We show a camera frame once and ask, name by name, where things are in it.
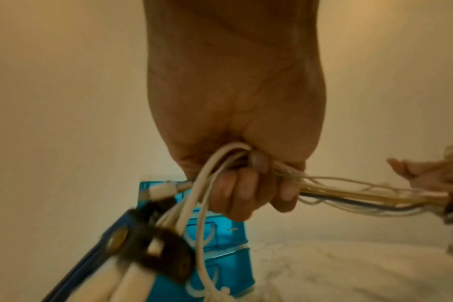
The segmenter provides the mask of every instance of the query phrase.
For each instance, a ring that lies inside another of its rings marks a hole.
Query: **hand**
[[[394,172],[410,182],[411,187],[453,195],[453,160],[417,162],[390,158],[387,161]]]
[[[304,170],[325,111],[316,11],[285,22],[282,4],[252,3],[146,2],[150,109],[187,178],[228,142],[255,148],[247,167],[223,172],[212,189],[209,209],[235,221],[267,203],[295,207],[299,189],[276,180],[272,160]]]

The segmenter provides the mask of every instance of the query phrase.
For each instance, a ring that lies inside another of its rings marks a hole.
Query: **white wall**
[[[135,204],[141,174],[178,175],[149,116],[141,1],[0,0],[0,293],[38,301]],[[453,0],[324,0],[328,113],[313,174],[400,183],[390,155],[453,143]],[[442,244],[433,217],[270,208],[253,242]]]

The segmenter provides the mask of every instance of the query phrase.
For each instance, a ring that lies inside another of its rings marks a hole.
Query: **beige wall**
[[[328,115],[310,172],[400,183],[390,155],[453,143],[453,0],[324,0]],[[0,0],[0,293],[38,301],[124,210],[179,175],[148,113],[140,1]],[[433,217],[318,206],[248,223],[253,242],[444,243]]]

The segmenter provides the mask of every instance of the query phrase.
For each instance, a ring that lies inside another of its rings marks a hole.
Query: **bundle of wires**
[[[237,167],[239,163],[244,162],[250,150],[249,145],[240,142],[220,148],[207,161],[194,182],[182,183],[178,186],[181,191],[190,188],[192,191],[183,201],[166,212],[157,223],[157,226],[173,229],[178,234],[183,234],[193,210],[199,202],[201,203],[195,249],[197,271],[205,287],[205,302],[235,301],[229,295],[228,289],[217,290],[209,278],[204,262],[203,238],[210,191],[215,179],[225,169]],[[275,162],[274,167],[279,178],[292,178],[298,182],[301,192],[300,201],[308,205],[326,203],[342,210],[366,215],[409,216],[428,209],[444,209],[450,202],[447,195],[414,189],[392,188],[387,185],[375,185],[342,178],[312,177],[280,162]],[[356,183],[364,185],[365,188],[359,191],[339,189],[322,184],[320,181],[323,180]],[[151,196],[151,200],[170,197],[167,191],[165,192],[165,194],[157,194],[154,198]],[[159,255],[162,248],[162,242],[154,239],[146,252]],[[155,277],[154,272],[146,271],[136,263],[128,264],[128,268],[125,265],[116,265],[113,268],[100,270],[93,275],[70,297],[68,302],[145,302]]]

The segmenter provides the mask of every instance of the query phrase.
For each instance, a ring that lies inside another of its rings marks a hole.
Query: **blue cable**
[[[415,209],[424,207],[424,204],[415,204],[415,205],[407,205],[407,206],[402,206],[402,207],[394,207],[394,206],[388,206],[388,205],[355,201],[355,200],[350,200],[350,199],[340,198],[340,197],[323,196],[323,195],[312,194],[312,193],[301,193],[300,196],[310,197],[310,198],[314,198],[314,199],[321,199],[321,200],[329,200],[329,201],[344,203],[347,205],[361,206],[361,207],[373,208],[373,209],[391,211],[391,212],[409,212],[411,210],[415,210]]]

